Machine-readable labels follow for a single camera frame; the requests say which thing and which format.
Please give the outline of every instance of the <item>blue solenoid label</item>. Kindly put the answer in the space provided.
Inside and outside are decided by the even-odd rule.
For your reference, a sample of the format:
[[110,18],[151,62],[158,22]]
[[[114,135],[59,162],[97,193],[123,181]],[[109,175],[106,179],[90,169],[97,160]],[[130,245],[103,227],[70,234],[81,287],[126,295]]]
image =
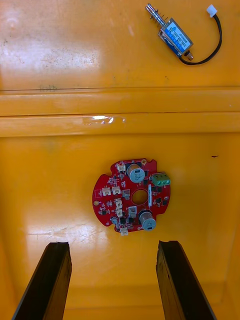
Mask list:
[[170,22],[164,32],[182,53],[193,44],[192,42],[189,42],[188,38],[186,38],[185,33],[178,27],[175,22]]

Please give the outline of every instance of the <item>center hole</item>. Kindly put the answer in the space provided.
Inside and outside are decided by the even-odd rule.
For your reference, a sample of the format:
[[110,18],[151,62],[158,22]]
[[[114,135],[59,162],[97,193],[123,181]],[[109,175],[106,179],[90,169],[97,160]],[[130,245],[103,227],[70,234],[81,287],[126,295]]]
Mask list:
[[137,190],[132,195],[132,202],[135,205],[143,205],[149,198],[149,195],[146,190]]

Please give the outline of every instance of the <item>circuit board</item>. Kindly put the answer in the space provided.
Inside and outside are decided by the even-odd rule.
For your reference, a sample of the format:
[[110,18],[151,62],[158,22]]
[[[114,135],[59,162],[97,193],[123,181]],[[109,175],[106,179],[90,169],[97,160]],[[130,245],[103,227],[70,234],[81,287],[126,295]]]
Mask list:
[[[98,220],[107,227],[114,224],[115,231],[122,235],[154,229],[157,215],[164,214],[169,204],[170,178],[157,171],[155,160],[148,162],[145,158],[118,161],[110,170],[110,176],[99,177],[92,194]],[[139,191],[146,193],[143,203],[135,199]]]

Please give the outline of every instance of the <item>push-pull solenoid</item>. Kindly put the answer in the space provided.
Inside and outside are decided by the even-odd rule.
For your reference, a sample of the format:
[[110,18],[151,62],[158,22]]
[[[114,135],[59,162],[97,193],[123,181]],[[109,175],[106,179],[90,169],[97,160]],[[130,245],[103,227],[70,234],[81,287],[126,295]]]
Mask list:
[[148,3],[145,8],[150,13],[151,19],[155,20],[155,22],[161,27],[158,32],[159,37],[175,53],[182,63],[186,65],[201,65],[211,60],[219,51],[222,45],[222,27],[217,16],[217,10],[212,4],[207,8],[207,12],[217,23],[220,35],[219,42],[216,49],[206,59],[199,62],[191,62],[194,56],[189,49],[193,45],[193,42],[179,27],[176,21],[173,18],[168,20],[168,18],[164,18],[164,15],[161,16],[158,10],[156,10],[150,3]]

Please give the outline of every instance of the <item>yellow surface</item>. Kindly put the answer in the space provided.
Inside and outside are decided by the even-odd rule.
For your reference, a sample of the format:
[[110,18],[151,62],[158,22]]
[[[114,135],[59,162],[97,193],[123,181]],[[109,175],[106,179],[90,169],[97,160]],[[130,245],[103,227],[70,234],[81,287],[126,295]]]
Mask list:
[[[240,319],[240,4],[216,0],[222,48],[197,67],[159,39],[145,4],[1,2],[3,319],[54,241],[73,263],[64,320],[163,319],[159,240],[182,244],[218,320]],[[152,2],[195,61],[218,42],[209,4]],[[111,164],[143,157],[171,177],[170,204],[155,230],[121,237],[96,218],[92,191]]]

